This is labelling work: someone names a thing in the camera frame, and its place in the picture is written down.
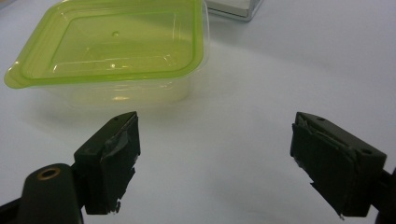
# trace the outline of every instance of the table surface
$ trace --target table surface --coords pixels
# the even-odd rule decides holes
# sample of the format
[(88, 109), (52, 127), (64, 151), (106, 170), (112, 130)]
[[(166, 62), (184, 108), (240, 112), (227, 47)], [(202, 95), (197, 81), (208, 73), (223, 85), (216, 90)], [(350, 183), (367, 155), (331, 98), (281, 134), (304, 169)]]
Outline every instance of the table surface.
[[(0, 11), (0, 74), (56, 0)], [(86, 223), (343, 222), (290, 157), (297, 111), (320, 115), (396, 166), (396, 2), (265, 0), (253, 21), (210, 20), (207, 72), (184, 100), (131, 107), (142, 155), (115, 216)], [(125, 109), (85, 111), (38, 89), (0, 84), (0, 203), (24, 178), (73, 153)]]

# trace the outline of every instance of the translucent container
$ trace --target translucent container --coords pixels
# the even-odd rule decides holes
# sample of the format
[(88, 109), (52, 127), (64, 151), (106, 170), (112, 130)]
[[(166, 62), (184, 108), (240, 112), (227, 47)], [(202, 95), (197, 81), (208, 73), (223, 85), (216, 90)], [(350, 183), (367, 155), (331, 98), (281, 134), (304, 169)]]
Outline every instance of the translucent container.
[(5, 82), (71, 105), (175, 101), (204, 66), (207, 45), (201, 0), (66, 0), (46, 12)]

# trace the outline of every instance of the green plastic container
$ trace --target green plastic container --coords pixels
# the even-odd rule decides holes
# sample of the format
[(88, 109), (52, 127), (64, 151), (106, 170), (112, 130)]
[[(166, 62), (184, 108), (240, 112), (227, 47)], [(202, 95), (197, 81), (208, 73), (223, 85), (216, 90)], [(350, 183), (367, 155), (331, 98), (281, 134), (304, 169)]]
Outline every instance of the green plastic container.
[(201, 0), (62, 1), (46, 12), (5, 82), (14, 89), (173, 82), (202, 66), (205, 20)]

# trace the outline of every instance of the white surface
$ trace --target white surface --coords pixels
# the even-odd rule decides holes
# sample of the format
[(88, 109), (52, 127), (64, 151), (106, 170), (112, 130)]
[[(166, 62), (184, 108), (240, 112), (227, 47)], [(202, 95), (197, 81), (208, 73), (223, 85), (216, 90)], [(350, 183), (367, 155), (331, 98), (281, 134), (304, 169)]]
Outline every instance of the white surface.
[[(0, 11), (0, 74), (55, 0)], [(341, 221), (289, 155), (295, 112), (333, 121), (396, 166), (396, 3), (266, 0), (250, 23), (211, 16), (208, 73), (191, 95), (137, 109), (142, 155), (115, 216), (85, 223), (374, 223)], [(111, 117), (40, 90), (0, 84), (0, 203)]]
[(0, 9), (2, 9), (3, 7), (8, 6), (8, 5), (11, 4), (13, 1), (15, 1), (15, 0), (0, 0)]

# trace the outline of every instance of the container lid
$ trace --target container lid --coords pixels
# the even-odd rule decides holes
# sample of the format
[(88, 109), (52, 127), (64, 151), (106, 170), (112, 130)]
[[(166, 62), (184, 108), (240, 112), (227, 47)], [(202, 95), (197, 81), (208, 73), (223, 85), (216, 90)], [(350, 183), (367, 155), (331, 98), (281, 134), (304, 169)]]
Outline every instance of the container lid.
[(11, 88), (183, 77), (204, 56), (201, 0), (66, 0), (5, 76)]

